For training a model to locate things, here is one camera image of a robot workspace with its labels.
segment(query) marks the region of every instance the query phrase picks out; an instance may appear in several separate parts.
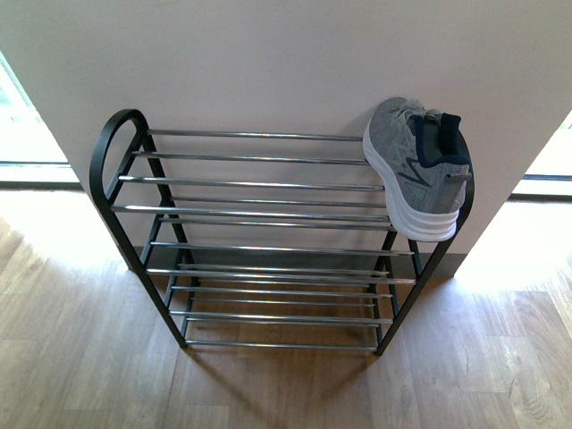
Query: wooden floor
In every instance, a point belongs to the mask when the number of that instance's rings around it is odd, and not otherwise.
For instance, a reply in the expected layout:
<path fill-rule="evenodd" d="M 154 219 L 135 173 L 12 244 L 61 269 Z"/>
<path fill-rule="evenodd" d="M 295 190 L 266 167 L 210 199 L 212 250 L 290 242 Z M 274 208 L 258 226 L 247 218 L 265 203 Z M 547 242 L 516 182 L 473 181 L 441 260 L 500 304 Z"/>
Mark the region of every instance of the wooden floor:
<path fill-rule="evenodd" d="M 571 427 L 570 219 L 505 205 L 382 357 L 183 351 L 85 195 L 0 192 L 0 427 Z"/>

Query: shoe sole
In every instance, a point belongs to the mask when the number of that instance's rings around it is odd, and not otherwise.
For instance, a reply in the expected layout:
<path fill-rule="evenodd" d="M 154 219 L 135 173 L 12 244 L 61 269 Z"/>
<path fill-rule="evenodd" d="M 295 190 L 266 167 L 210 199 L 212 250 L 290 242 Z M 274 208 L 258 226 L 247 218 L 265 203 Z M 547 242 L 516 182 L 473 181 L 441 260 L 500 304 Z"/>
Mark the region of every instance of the shoe sole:
<path fill-rule="evenodd" d="M 367 162 L 377 171 L 385 186 L 385 203 L 393 227 L 415 241 L 444 241 L 455 235 L 458 211 L 446 214 L 424 213 L 407 203 L 392 168 L 374 149 L 369 137 L 369 123 L 363 140 Z"/>

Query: gray sneaker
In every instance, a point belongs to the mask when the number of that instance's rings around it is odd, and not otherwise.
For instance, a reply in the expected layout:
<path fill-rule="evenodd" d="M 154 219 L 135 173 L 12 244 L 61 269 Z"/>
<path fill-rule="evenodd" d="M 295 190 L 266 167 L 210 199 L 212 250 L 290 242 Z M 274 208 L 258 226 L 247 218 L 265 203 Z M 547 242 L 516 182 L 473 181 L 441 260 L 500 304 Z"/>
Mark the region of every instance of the gray sneaker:
<path fill-rule="evenodd" d="M 395 229 L 418 241 L 455 234 L 470 160 L 458 151 L 460 118 L 425 110 L 418 100 L 390 98 L 367 125 L 364 153 L 383 179 Z"/>

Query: shoe rack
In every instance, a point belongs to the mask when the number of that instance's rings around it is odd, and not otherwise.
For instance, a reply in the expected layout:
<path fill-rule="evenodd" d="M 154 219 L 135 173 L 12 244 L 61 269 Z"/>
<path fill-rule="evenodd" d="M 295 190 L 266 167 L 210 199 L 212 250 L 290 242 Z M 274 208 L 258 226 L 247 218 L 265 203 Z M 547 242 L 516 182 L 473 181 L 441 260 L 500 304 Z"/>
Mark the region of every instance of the shoe rack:
<path fill-rule="evenodd" d="M 423 255 L 400 237 L 361 140 L 154 130 L 122 110 L 101 132 L 89 186 L 182 348 L 381 355 L 455 237 Z M 457 232 L 473 179 L 466 193 Z"/>

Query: metal rod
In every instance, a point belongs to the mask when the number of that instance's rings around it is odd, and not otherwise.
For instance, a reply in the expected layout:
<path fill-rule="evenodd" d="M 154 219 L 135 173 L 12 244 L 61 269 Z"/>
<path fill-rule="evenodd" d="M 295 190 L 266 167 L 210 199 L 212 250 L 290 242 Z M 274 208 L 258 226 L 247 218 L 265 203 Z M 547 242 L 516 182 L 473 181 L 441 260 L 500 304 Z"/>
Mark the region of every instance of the metal rod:
<path fill-rule="evenodd" d="M 197 298 L 194 301 L 223 302 L 230 304 L 263 304 L 284 306 L 316 306 L 316 307 L 373 307 L 373 304 L 361 304 L 353 302 L 320 302 L 320 301 L 276 301 L 270 299 L 222 299 L 222 298 Z"/>
<path fill-rule="evenodd" d="M 196 203 L 236 203 L 236 204 L 277 204 L 287 206 L 331 206 L 331 207 L 364 207 L 385 208 L 385 204 L 359 203 L 344 201 L 300 201 L 284 199 L 245 199 L 245 198 L 199 198 L 173 196 L 173 201 L 190 201 Z"/>
<path fill-rule="evenodd" d="M 378 192 L 385 190 L 383 185 L 341 185 L 313 183 L 265 183 L 255 181 L 202 181 L 197 179 L 167 179 L 164 177 L 120 176 L 120 181 L 130 183 L 146 183 L 153 185 L 190 185 L 190 186 L 226 186 L 241 188 L 274 188 L 274 189 L 320 189 L 344 190 L 355 192 Z"/>
<path fill-rule="evenodd" d="M 342 270 L 342 269 L 316 269 L 316 268 L 282 268 L 274 266 L 240 266 L 240 265 L 212 265 L 212 264 L 179 264 L 179 268 L 189 270 L 222 270 L 222 271 L 247 271 L 257 273 L 313 273 L 313 274 L 347 274 L 347 275 L 364 275 L 385 276 L 386 271 L 371 270 Z"/>
<path fill-rule="evenodd" d="M 326 276 L 326 275 L 296 275 L 296 274 L 270 274 L 270 273 L 230 273 L 221 271 L 198 271 L 198 270 L 168 270 L 159 268 L 147 269 L 150 274 L 159 275 L 192 275 L 193 277 L 206 278 L 217 277 L 220 279 L 250 279 L 250 280 L 299 280 L 299 281 L 316 281 L 330 283 L 360 283 L 364 286 L 374 282 L 376 284 L 415 284 L 415 280 L 410 279 L 386 279 L 384 277 L 343 277 L 343 276 Z"/>
<path fill-rule="evenodd" d="M 257 321 L 282 321 L 282 322 L 307 322 L 307 323 L 328 323 L 334 324 L 362 324 L 366 326 L 376 324 L 392 324 L 393 319 L 380 318 L 380 319 L 367 319 L 363 317 L 324 317 L 319 315 L 243 315 L 239 313 L 208 313 L 208 312 L 190 312 L 172 310 L 169 312 L 174 316 L 187 316 L 187 317 L 215 317 L 227 320 L 241 321 L 241 320 L 257 320 Z"/>
<path fill-rule="evenodd" d="M 376 351 L 376 347 L 360 346 L 335 346 L 320 344 L 273 344 L 264 342 L 239 342 L 239 341 L 209 341 L 187 340 L 190 346 L 229 346 L 229 347 L 264 347 L 273 349 L 320 349 L 320 350 L 343 350 L 343 351 Z"/>
<path fill-rule="evenodd" d="M 296 321 L 284 321 L 284 320 L 231 320 L 231 319 L 219 319 L 216 317 L 185 317 L 186 322 L 200 322 L 200 323 L 215 323 L 215 324 L 287 324 L 295 326 L 324 326 L 330 328 L 375 328 L 379 324 L 336 324 L 334 322 L 296 322 Z"/>
<path fill-rule="evenodd" d="M 290 285 L 290 286 L 320 286 L 320 287 L 336 287 L 336 288 L 365 288 L 366 284 L 356 283 L 332 283 L 318 281 L 293 281 L 293 280 L 244 280 L 244 279 L 225 279 L 223 277 L 206 277 L 201 279 L 203 283 L 220 283 L 227 282 L 229 284 L 259 284 L 259 285 Z"/>
<path fill-rule="evenodd" d="M 323 255 L 364 255 L 364 256 L 394 256 L 409 257 L 413 252 L 402 250 L 354 250 L 349 248 L 272 248 L 263 246 L 216 246 L 216 245 L 193 245 L 188 243 L 174 243 L 153 241 L 151 246 L 161 248 L 188 248 L 191 250 L 240 250 L 247 252 L 284 252 L 284 253 L 319 253 Z"/>
<path fill-rule="evenodd" d="M 260 289 L 233 289 L 208 288 L 204 286 L 173 286 L 173 290 L 186 290 L 204 293 L 248 293 L 255 295 L 294 295 L 309 297 L 337 297 L 337 298 L 391 298 L 388 293 L 358 293 L 358 292 L 314 292 L 309 290 L 260 290 Z"/>
<path fill-rule="evenodd" d="M 224 217 L 270 217 L 280 219 L 309 219 L 338 222 L 389 222 L 388 215 L 365 216 L 355 214 L 301 214 L 279 212 L 249 212 L 244 210 L 216 210 L 208 208 L 160 207 L 160 206 L 112 206 L 115 213 L 145 213 L 152 215 L 199 215 Z"/>
<path fill-rule="evenodd" d="M 326 141 L 354 141 L 361 142 L 361 137 L 330 136 L 321 134 L 286 134 L 275 132 L 240 132 L 240 131 L 192 131 L 192 130 L 149 130 L 155 136 L 188 136 L 188 137 L 236 137 L 258 139 L 299 139 L 299 140 L 326 140 Z"/>
<path fill-rule="evenodd" d="M 365 159 L 345 158 L 296 158 L 284 156 L 228 156 L 228 155 L 199 155 L 174 154 L 165 152 L 134 151 L 133 156 L 145 158 L 185 159 L 197 161 L 241 161 L 262 163 L 294 163 L 294 164 L 328 164 L 328 165 L 369 165 Z"/>
<path fill-rule="evenodd" d="M 180 223 L 195 225 L 220 226 L 264 226 L 277 228 L 308 228 L 312 230 L 350 230 L 350 231 L 395 231 L 390 224 L 358 224 L 358 223 L 301 223 L 301 222 L 251 222 L 251 221 L 220 221 L 210 219 L 163 219 L 162 223 Z"/>

